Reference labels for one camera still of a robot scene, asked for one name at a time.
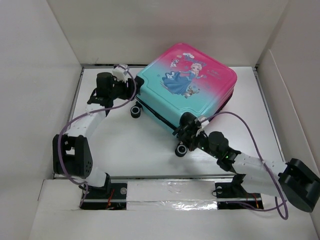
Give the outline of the pink and teal suitcase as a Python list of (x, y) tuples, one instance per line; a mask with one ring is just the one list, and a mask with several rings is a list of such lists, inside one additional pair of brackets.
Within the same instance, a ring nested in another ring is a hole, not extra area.
[[(209, 120), (221, 111), (238, 77), (231, 68), (198, 49), (176, 43), (135, 78), (144, 83), (130, 109), (131, 116), (137, 119), (145, 111), (177, 138), (174, 131), (179, 127), (200, 126), (198, 117)], [(175, 154), (183, 157), (188, 151), (179, 141)]]

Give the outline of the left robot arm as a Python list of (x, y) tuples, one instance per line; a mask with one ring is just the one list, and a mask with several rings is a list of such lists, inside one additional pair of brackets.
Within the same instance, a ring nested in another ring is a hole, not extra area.
[(121, 99), (126, 103), (134, 100), (143, 84), (143, 80), (132, 78), (128, 72), (113, 70), (97, 74), (96, 88), (87, 101), (85, 112), (71, 120), (71, 124), (52, 140), (55, 174), (73, 181), (83, 179), (86, 187), (100, 198), (111, 194), (109, 174), (93, 166), (89, 139), (110, 110), (116, 109), (114, 100)]

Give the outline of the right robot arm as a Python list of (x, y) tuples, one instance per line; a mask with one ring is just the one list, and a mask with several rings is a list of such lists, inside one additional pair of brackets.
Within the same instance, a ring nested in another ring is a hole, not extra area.
[(216, 158), (217, 165), (234, 173), (231, 191), (237, 197), (259, 193), (284, 197), (297, 209), (311, 213), (320, 198), (320, 178), (301, 160), (262, 161), (229, 146), (222, 132), (206, 134), (197, 126), (179, 127), (173, 133), (189, 150), (198, 148)]

